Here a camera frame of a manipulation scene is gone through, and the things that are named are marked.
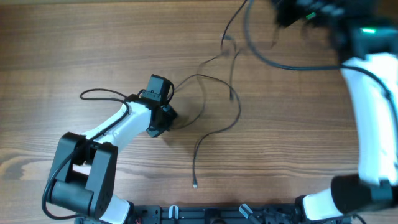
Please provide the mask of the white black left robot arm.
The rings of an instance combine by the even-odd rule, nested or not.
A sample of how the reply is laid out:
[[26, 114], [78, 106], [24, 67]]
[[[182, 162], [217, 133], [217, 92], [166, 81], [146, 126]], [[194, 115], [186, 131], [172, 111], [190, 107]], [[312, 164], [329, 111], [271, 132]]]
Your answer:
[[[177, 113], [170, 101], [174, 84], [152, 75], [145, 89], [129, 96], [97, 128], [83, 134], [65, 133], [59, 140], [42, 195], [42, 211], [53, 220], [82, 219], [96, 223], [140, 223], [134, 204], [116, 196], [118, 154], [140, 133], [156, 138], [169, 131]], [[56, 216], [47, 204], [73, 212]]]

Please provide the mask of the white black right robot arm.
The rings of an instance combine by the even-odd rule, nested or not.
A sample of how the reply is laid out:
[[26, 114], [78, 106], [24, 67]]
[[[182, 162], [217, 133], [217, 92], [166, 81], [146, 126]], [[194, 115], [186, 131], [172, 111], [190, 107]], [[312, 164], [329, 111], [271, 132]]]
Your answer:
[[376, 1], [274, 1], [276, 22], [305, 19], [330, 31], [353, 104], [358, 172], [301, 200], [306, 220], [320, 221], [397, 206], [397, 29]]

